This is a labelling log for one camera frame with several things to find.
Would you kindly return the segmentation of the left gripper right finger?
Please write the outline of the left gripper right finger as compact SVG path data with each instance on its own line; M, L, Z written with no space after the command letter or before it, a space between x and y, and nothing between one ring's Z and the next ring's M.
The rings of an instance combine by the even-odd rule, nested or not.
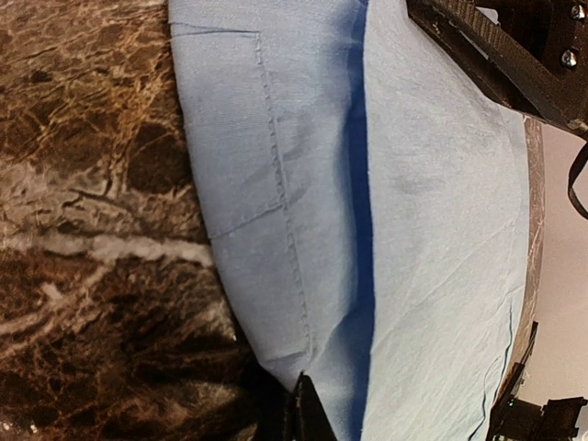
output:
M408 16L490 100L587 131L584 1L409 1Z

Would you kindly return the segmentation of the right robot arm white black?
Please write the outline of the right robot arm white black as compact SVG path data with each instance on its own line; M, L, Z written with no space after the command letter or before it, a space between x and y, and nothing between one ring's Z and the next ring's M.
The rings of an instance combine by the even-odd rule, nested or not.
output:
M548 400L539 405L517 397L523 385L526 361L532 355L538 322L533 322L526 351L513 369L492 406L487 440L586 440L581 428L587 414L587 399L579 396Z

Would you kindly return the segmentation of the light blue long sleeve shirt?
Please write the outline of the light blue long sleeve shirt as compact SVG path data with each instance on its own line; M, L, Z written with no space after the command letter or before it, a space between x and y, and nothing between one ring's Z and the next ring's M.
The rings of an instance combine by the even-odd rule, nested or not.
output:
M270 421L301 373L336 440L482 440L526 283L522 117L403 1L173 1L221 283Z

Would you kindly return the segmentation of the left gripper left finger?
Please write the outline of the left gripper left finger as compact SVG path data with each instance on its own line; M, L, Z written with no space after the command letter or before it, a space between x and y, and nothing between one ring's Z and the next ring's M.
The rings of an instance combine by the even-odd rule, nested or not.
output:
M291 404L293 439L334 441L335 434L311 378L301 373Z

